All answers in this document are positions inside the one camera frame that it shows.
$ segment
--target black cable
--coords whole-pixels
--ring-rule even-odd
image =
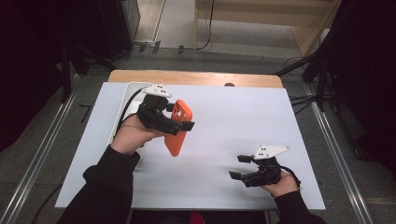
[[[206,28],[206,31],[207,31],[207,33],[208,34],[211,34],[211,32],[212,32],[212,27],[210,27],[210,29],[209,29],[209,27],[208,27],[208,25],[207,25],[207,14],[206,14],[206,10],[205,10],[205,28]],[[210,48],[209,49],[207,49],[207,50],[211,50],[212,49],[212,42],[210,41]]]
[[[32,224],[36,224],[38,217],[40,216],[41,211],[43,210],[44,206],[48,203],[50,198],[62,187],[64,184],[64,178],[62,179],[61,183],[52,191],[52,193],[47,197],[47,199],[41,204],[40,208],[38,208],[37,212],[35,213],[35,217],[32,220]]]
[[[285,62],[283,62],[283,68],[286,67],[286,63],[287,63],[288,61],[290,61],[291,59],[298,59],[298,58],[301,58],[301,61],[302,61],[303,63],[306,63],[306,62],[304,61],[303,57],[291,57],[291,58],[288,58]]]
[[[300,99],[312,99],[314,97],[315,97],[315,95],[289,96],[289,99],[291,101],[294,101],[294,100],[300,100]]]
[[[196,50],[201,50],[201,49],[206,48],[206,46],[210,43],[210,40],[212,38],[212,20],[213,20],[214,7],[215,7],[215,0],[212,0],[212,8],[210,9],[209,30],[208,30],[209,38],[207,39],[207,41],[206,41],[206,43],[205,43],[205,45],[203,47],[198,48],[198,49],[173,49],[173,48],[156,48],[156,47],[152,47],[152,46],[147,46],[147,48],[149,48],[149,49],[154,49],[154,48],[156,48],[156,49],[172,49],[172,50],[183,50],[183,51],[185,51],[185,50],[194,50],[194,51],[196,51]]]
[[[301,111],[303,111],[304,109],[306,109],[307,107],[309,107],[312,104],[312,101],[308,102],[303,108],[301,108],[300,110],[298,110],[297,112],[294,113],[294,115],[298,115]]]
[[[307,99],[307,100],[304,100],[304,101],[293,103],[293,104],[291,104],[291,106],[302,105],[303,103],[310,103],[311,101],[312,101],[311,99]]]
[[[213,19],[213,9],[214,9],[214,7],[215,7],[215,0],[212,0],[212,8],[210,9],[210,18],[209,18],[209,38],[207,39],[206,44],[203,47],[201,47],[199,49],[196,49],[196,50],[200,50],[200,49],[206,48],[206,46],[210,42],[210,39],[212,37],[212,19]]]
[[[125,107],[122,110],[122,113],[120,115],[120,119],[119,119],[119,123],[117,124],[117,130],[116,133],[119,131],[120,126],[122,124],[122,122],[124,121],[123,117],[125,116],[126,110],[128,109],[129,105],[131,104],[132,100],[136,97],[137,94],[139,94],[139,92],[141,92],[144,88],[141,88],[139,90],[137,90],[134,94],[132,94],[132,96],[129,98],[128,102],[126,103]]]

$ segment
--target power cord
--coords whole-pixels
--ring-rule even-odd
[[[43,208],[46,206],[46,204],[52,198],[52,196],[62,187],[63,184],[64,184],[64,178],[61,180],[61,183],[59,183],[59,185],[47,197],[47,199],[41,204],[40,208],[38,208],[37,212],[35,213],[35,217],[32,220],[32,224],[36,224],[37,223],[38,217],[40,216],[41,211],[43,210]]]
[[[196,51],[196,50],[202,50],[202,49],[206,48],[207,45],[210,43],[211,38],[212,38],[212,21],[213,21],[214,7],[215,7],[215,0],[212,0],[212,7],[210,9],[210,18],[209,18],[209,28],[207,28],[207,23],[206,23],[206,20],[205,20],[206,29],[209,32],[209,37],[208,37],[208,39],[207,39],[207,41],[206,41],[206,43],[205,43],[205,45],[203,47],[198,48],[198,49],[174,49],[174,48],[158,48],[158,47],[146,46],[146,48],[149,48],[149,49],[172,49],[172,50],[182,50],[182,51],[185,51],[185,50],[186,51],[189,51],[189,50]]]
[[[283,68],[286,68],[286,63],[287,63],[288,61],[292,60],[292,59],[301,59],[301,61],[302,61],[303,63],[307,63],[307,62],[304,61],[303,57],[291,57],[291,58],[288,58],[285,62],[283,62]],[[289,74],[290,76],[297,76],[296,74],[292,74],[291,72],[288,72],[288,74]]]
[[[324,95],[323,99],[331,99],[331,97],[332,97],[331,95]],[[291,103],[292,107],[295,107],[297,105],[305,104],[298,111],[294,112],[294,115],[299,114],[300,112],[305,110],[307,107],[309,107],[312,103],[314,103],[317,100],[317,96],[316,95],[290,96],[289,98],[290,98],[291,102],[298,101],[298,102]]]
[[[129,105],[131,104],[132,100],[133,100],[133,99],[136,97],[136,95],[139,94],[143,89],[144,89],[144,88],[141,88],[141,89],[137,90],[137,91],[134,92],[134,94],[132,94],[132,96],[129,98],[128,102],[126,103],[126,105],[125,105],[125,107],[123,108],[122,113],[121,113],[121,115],[120,115],[119,123],[117,124],[116,133],[119,131],[119,129],[120,129],[120,127],[121,127],[121,124],[122,124],[123,121],[124,121],[124,118],[123,118],[123,117],[125,116],[126,110],[128,109],[128,107],[129,107]]]

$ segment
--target black jacket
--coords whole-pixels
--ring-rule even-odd
[[[67,206],[58,223],[125,224],[133,198],[133,171],[139,155],[125,156],[108,147],[97,165],[84,173],[87,181]],[[279,223],[325,223],[309,213],[299,191],[275,198],[280,213]],[[145,224],[189,223],[188,212],[134,212],[135,222],[144,217]],[[264,212],[201,212],[205,224],[263,223]]]

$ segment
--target black sleeve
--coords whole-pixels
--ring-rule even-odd
[[[294,191],[275,198],[279,210],[279,224],[322,224],[326,223],[321,217],[310,214],[304,203],[300,191]]]
[[[122,223],[133,195],[133,171],[139,155],[125,156],[107,147],[97,165],[84,173],[86,184],[65,209],[58,223]]]

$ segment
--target gray floor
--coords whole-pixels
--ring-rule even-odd
[[[167,1],[168,9],[183,5],[175,6],[175,1]],[[166,11],[163,14],[164,21],[158,35],[159,40],[162,41],[161,47],[178,48],[178,45],[185,45],[187,48],[189,43],[186,41],[191,41],[189,38],[191,33],[187,32],[185,35],[186,33],[181,32],[180,29],[173,31],[174,28],[166,26],[165,17],[170,17],[170,15],[171,13],[166,13]],[[237,34],[246,32],[246,29],[254,30],[254,28],[248,27],[238,28],[235,26],[237,24],[229,25],[234,27],[232,29],[236,29]],[[222,25],[214,25],[213,28],[216,28],[215,30],[225,29]],[[268,26],[265,29],[267,31],[264,32],[263,37],[266,37],[267,42],[262,42],[262,39],[259,38],[249,39],[256,38],[254,35],[231,38],[231,34],[229,34],[227,38],[223,38],[220,33],[214,33],[211,50],[185,51],[178,54],[173,49],[161,49],[158,53],[153,54],[152,49],[146,49],[143,52],[133,51],[125,54],[114,64],[119,69],[272,74],[296,60],[288,60],[289,58],[299,55],[288,29]],[[249,40],[249,47],[243,47],[246,44],[238,43],[241,40]],[[304,69],[300,68],[282,77],[283,85],[290,96],[306,95],[305,84],[300,77],[303,71]],[[101,64],[93,64],[89,74],[81,76],[81,81],[75,86],[76,98],[15,223],[30,223],[39,206],[66,176],[87,123],[87,119],[83,120],[87,108],[80,105],[94,105],[101,85],[107,80],[109,73]],[[0,214],[6,211],[15,188],[40,147],[41,141],[60,107],[61,99],[62,90],[59,90],[32,120],[21,138],[13,146],[0,153]],[[343,123],[327,104],[325,104],[325,108],[325,114],[329,119],[333,133],[374,223],[396,223],[394,215],[396,214],[396,182],[390,171],[376,161],[357,160],[353,152],[354,147]],[[359,223],[313,108],[308,107],[296,118],[326,204],[325,211],[312,212],[323,217],[328,223]],[[55,193],[44,207],[38,223],[55,223],[62,214],[62,210],[54,208],[58,193]],[[271,217],[274,222],[276,215],[272,213]]]

